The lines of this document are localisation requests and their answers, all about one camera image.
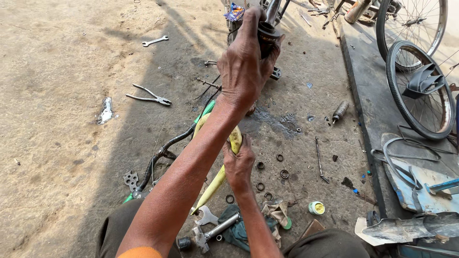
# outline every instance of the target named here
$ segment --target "dirt ground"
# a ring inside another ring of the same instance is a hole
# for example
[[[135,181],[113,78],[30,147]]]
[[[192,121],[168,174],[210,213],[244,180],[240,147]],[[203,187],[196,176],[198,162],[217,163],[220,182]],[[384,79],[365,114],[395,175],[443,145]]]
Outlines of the dirt ground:
[[[310,17],[313,27],[309,27],[299,16],[301,11],[306,9],[291,3],[278,26],[286,34],[276,65],[282,78],[267,82],[255,113],[239,125],[254,138],[257,162],[265,164],[263,170],[252,170],[254,188],[257,182],[266,187],[257,193],[258,202],[267,191],[274,198],[299,199],[288,210],[292,228],[280,232],[282,249],[312,219],[353,234],[356,219],[377,210],[341,185],[348,177],[354,187],[374,198],[371,180],[362,178],[368,164],[358,142],[355,107],[351,104],[345,119],[333,127],[324,120],[342,100],[353,103],[339,40],[331,24],[321,29],[324,17]],[[196,77],[218,76],[216,67],[204,62],[216,60],[227,47],[223,13],[224,3],[210,0],[2,2],[0,253],[4,257],[94,256],[101,223],[129,195],[123,174],[133,170],[142,176],[155,149],[184,132],[213,93],[190,101],[205,89]],[[141,45],[163,35],[169,41]],[[169,99],[172,106],[127,98],[125,93],[147,97],[132,83]],[[114,118],[99,125],[97,116],[107,96],[113,99]],[[330,184],[319,177],[315,136]],[[179,154],[187,141],[169,150]],[[284,156],[283,162],[275,159],[277,154]],[[336,162],[333,154],[338,155]],[[155,177],[168,163],[159,160]],[[220,154],[208,178],[222,164]],[[284,168],[290,172],[290,182],[280,178]],[[207,204],[215,215],[224,210],[230,193],[225,183]],[[312,201],[324,203],[326,213],[311,215],[307,205]],[[191,236],[195,219],[187,219],[178,237]],[[209,246],[217,257],[249,256],[226,242],[211,241]],[[183,255],[201,257],[197,248]]]

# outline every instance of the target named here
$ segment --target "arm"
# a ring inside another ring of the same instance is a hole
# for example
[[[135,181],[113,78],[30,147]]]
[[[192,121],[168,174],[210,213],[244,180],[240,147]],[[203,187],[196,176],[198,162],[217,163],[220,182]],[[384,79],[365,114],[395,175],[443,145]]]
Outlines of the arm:
[[[255,154],[251,149],[252,140],[243,135],[242,146],[237,155],[231,151],[231,144],[223,146],[223,162],[226,177],[233,189],[239,208],[241,209],[244,225],[246,226],[251,257],[283,257],[271,230],[260,212],[255,194],[250,183]]]
[[[144,200],[116,257],[134,247],[152,247],[167,257],[204,179],[234,127],[259,97],[280,53],[280,42],[261,59],[257,39],[261,8],[250,8],[236,40],[217,62],[222,93],[197,136]]]

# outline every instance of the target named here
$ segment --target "forearm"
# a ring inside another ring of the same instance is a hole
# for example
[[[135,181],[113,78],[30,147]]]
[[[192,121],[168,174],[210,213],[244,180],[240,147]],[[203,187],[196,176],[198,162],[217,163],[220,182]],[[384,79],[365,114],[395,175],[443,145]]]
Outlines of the forearm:
[[[197,136],[142,203],[117,256],[134,247],[153,247],[167,257],[208,171],[223,143],[244,116],[243,112],[217,99],[215,108]]]
[[[235,195],[246,226],[251,257],[283,257],[263,214],[260,212],[253,191],[242,194],[235,193]]]

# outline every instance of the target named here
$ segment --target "hand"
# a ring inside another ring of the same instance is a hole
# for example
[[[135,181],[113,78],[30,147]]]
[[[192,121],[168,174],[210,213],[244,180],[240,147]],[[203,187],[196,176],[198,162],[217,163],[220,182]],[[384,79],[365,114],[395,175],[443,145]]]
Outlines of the hand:
[[[244,13],[236,39],[217,61],[222,78],[222,93],[219,99],[232,107],[237,107],[244,114],[258,99],[264,84],[272,74],[280,54],[280,44],[285,38],[283,34],[273,45],[270,55],[261,59],[257,36],[258,22],[265,19],[266,14],[261,7],[248,9]]]
[[[242,134],[242,145],[238,154],[234,154],[228,141],[225,142],[222,150],[226,178],[235,195],[252,193],[250,174],[255,162],[255,154],[252,151],[252,139],[250,136]]]

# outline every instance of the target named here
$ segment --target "yellow grease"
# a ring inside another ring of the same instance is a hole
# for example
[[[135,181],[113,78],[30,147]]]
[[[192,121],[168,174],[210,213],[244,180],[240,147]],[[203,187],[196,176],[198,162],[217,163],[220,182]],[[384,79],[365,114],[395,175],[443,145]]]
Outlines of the yellow grease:
[[[317,211],[319,214],[322,214],[322,213],[324,213],[324,211],[325,211],[325,207],[324,207],[324,205],[321,204],[321,203],[316,203],[316,205],[315,205],[314,207],[315,207],[316,211]]]

